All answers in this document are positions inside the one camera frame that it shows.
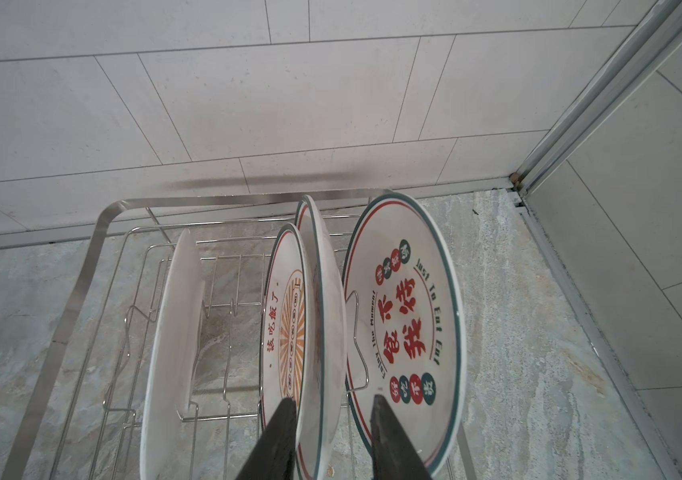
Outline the red rimmed text plate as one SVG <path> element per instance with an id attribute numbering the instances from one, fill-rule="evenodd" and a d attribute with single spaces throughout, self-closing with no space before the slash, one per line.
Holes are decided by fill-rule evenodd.
<path id="1" fill-rule="evenodd" d="M 386 398 L 426 470 L 443 469 L 466 398 L 467 340 L 456 267 L 414 198 L 385 193 L 353 230 L 342 273 L 350 301 L 346 387 L 367 449 L 374 398 Z"/>

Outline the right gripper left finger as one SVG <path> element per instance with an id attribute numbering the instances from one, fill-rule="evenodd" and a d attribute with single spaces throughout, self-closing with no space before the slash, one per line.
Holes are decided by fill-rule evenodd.
<path id="1" fill-rule="evenodd" d="M 283 398 L 236 479 L 292 479 L 297 420 L 295 401 Z"/>

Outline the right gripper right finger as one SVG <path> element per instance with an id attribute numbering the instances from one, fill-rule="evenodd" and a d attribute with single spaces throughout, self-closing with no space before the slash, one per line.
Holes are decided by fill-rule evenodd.
<path id="1" fill-rule="evenodd" d="M 371 411 L 371 457 L 375 480 L 431 480 L 386 398 L 375 395 Z"/>

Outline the white red-pattern plate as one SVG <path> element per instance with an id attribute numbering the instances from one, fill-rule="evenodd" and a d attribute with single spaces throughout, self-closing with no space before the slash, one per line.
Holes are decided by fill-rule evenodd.
<path id="1" fill-rule="evenodd" d="M 318 477 L 322 405 L 318 314 L 312 274 L 295 225 L 279 231 L 265 281 L 260 352 L 260 419 L 266 426 L 284 398 L 296 402 L 296 478 Z"/>

